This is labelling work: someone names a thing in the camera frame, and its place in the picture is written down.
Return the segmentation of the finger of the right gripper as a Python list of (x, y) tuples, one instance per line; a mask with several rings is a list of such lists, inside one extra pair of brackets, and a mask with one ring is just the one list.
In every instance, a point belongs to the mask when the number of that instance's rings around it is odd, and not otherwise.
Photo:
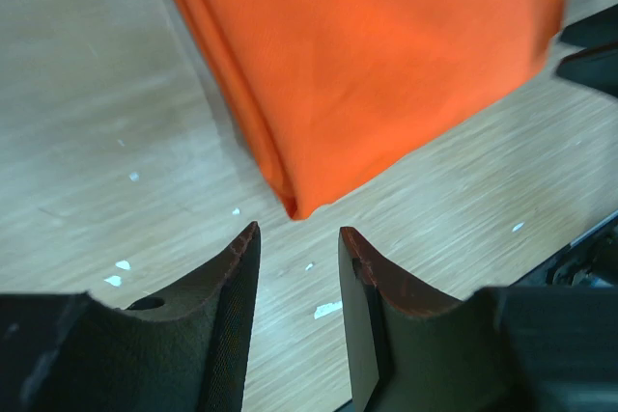
[(617, 4), (566, 26), (559, 36), (561, 42), (579, 47), (608, 45), (617, 38)]
[(556, 75), (564, 80), (617, 97), (617, 43), (585, 48), (561, 60)]

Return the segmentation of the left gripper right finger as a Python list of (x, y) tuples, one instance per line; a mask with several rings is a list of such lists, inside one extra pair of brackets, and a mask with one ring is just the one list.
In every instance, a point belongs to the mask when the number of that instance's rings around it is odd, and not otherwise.
[(339, 235), (349, 411), (613, 411), (617, 286), (483, 287), (464, 300), (358, 230)]

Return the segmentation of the orange t shirt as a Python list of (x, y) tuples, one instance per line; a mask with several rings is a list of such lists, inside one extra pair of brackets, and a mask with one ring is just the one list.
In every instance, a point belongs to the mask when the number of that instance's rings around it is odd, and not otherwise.
[(174, 1), (302, 220), (535, 76), (566, 0)]

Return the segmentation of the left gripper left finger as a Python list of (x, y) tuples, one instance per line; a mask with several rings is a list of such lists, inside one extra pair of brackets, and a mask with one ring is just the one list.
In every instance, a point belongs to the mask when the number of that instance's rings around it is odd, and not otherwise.
[(261, 233), (124, 309), (89, 293), (1, 297), (5, 411), (239, 411)]

